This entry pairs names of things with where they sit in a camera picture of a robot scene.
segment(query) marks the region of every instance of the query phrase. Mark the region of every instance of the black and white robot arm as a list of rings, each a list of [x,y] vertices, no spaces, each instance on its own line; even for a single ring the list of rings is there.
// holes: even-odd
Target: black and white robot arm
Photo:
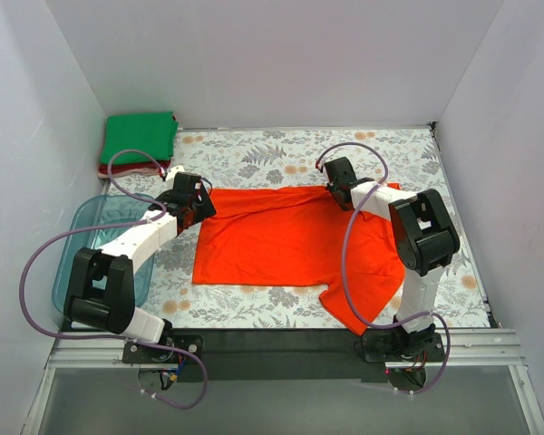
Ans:
[[[84,247],[74,257],[64,315],[70,321],[123,335],[146,343],[161,343],[168,321],[135,306],[134,274],[162,245],[183,230],[216,214],[200,175],[178,166],[165,179],[171,188],[151,205],[141,220],[146,225],[130,228],[98,249]],[[105,289],[93,281],[107,278]]]
[[[402,302],[394,317],[402,321],[414,314],[432,312],[445,267],[460,249],[460,239],[437,190],[408,192],[380,186],[373,179],[357,179],[346,157],[323,164],[327,189],[339,206],[358,208],[378,186],[361,210],[391,221],[397,255],[405,266]],[[434,334],[433,319],[423,315],[395,328],[395,350],[418,353]]]

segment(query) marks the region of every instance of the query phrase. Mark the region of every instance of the red cloth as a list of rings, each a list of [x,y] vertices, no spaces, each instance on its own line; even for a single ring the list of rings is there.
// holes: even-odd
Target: red cloth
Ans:
[[[365,325],[348,306],[340,257],[352,211],[324,187],[214,189],[217,215],[201,224],[194,284],[320,285],[327,311],[356,334]],[[362,213],[348,248],[348,279],[359,313],[373,320],[403,281],[391,224]]]
[[[158,163],[164,168],[167,169],[171,160],[158,160]],[[128,165],[112,165],[111,168],[112,175],[114,177],[125,177],[130,174],[140,174],[140,175],[156,175],[158,174],[157,167],[150,161],[142,163],[130,163]],[[99,179],[109,178],[109,173],[107,172],[107,165],[99,165],[99,172],[97,174]]]

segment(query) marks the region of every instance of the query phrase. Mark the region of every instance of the blue transparent bin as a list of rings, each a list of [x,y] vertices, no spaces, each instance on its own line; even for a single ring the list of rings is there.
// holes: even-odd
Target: blue transparent bin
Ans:
[[[151,198],[147,195],[140,195],[142,198]],[[74,214],[71,229],[90,227],[93,225],[122,224],[139,220],[147,211],[148,203],[130,198],[127,195],[100,195],[86,201]],[[61,262],[58,265],[56,278],[53,286],[53,304],[58,311],[63,312],[64,299],[69,285],[71,268],[74,255],[82,247],[96,249],[115,239],[128,228],[112,228],[97,231],[85,231],[74,234],[66,239],[64,244]],[[135,304],[142,306],[147,300],[151,273],[153,272],[154,256],[151,256],[139,268],[135,274]],[[95,282],[94,285],[104,289],[106,278]]]

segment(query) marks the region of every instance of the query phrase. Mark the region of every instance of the floral pattern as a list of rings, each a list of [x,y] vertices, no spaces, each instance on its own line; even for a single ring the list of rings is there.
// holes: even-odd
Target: floral pattern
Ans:
[[[430,132],[422,130],[269,130],[180,131],[172,165],[201,174],[215,188],[277,189],[325,184],[314,169],[326,147],[361,141],[378,150],[389,164],[389,180],[406,190],[437,189],[460,237],[460,221],[443,176]],[[348,156],[359,177],[379,179],[379,161],[357,147],[333,152]],[[130,175],[120,183],[132,192],[157,197],[164,189],[159,177]],[[120,192],[113,186],[111,194]],[[191,274],[199,226],[185,231],[155,255],[155,267],[143,308],[188,328],[339,328],[342,324],[318,300],[325,286],[257,287],[252,285],[193,285]],[[489,327],[471,253],[461,243],[439,286],[436,310],[452,327]],[[375,320],[391,322],[402,290]]]

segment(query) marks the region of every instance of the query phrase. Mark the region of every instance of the green cloth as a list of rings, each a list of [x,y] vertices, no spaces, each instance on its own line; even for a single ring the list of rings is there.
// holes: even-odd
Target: green cloth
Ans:
[[[108,164],[117,152],[136,149],[145,151],[156,160],[169,160],[173,156],[173,139],[178,123],[171,111],[160,113],[135,113],[107,118],[105,147],[101,163]],[[149,161],[141,154],[130,152],[117,158],[113,165],[127,165]]]

